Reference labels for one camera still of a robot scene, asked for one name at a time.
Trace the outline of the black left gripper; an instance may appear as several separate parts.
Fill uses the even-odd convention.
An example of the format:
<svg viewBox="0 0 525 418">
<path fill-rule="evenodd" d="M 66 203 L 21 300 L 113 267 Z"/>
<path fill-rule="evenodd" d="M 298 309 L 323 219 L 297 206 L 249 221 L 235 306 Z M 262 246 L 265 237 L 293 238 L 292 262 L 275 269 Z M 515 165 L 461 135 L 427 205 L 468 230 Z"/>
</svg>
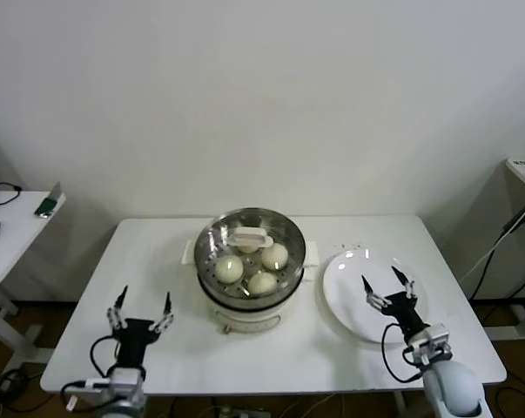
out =
<svg viewBox="0 0 525 418">
<path fill-rule="evenodd" d="M 127 290 L 128 286 L 125 286 L 106 314 L 111 335 L 119 343 L 114 367 L 143 370 L 147 347 L 156 342 L 158 334 L 167 330 L 174 321 L 171 293 L 166 294 L 162 317 L 155 323 L 153 320 L 125 319 L 121 309 Z"/>
</svg>

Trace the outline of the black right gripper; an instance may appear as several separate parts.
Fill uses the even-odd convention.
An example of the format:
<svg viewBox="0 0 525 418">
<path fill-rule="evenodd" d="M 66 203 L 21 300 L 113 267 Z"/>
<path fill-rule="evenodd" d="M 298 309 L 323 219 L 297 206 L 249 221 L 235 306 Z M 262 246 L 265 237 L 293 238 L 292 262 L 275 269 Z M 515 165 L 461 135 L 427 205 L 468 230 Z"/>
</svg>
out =
<svg viewBox="0 0 525 418">
<path fill-rule="evenodd" d="M 415 310 L 417 294 L 414 290 L 414 281 L 410 280 L 401 270 L 392 266 L 394 275 L 403 285 L 404 291 L 386 297 L 377 294 L 364 275 L 361 276 L 366 293 L 367 304 L 374 309 L 381 309 L 386 316 L 394 317 L 400 326 L 404 339 L 411 339 L 429 324 L 423 321 Z"/>
</svg>

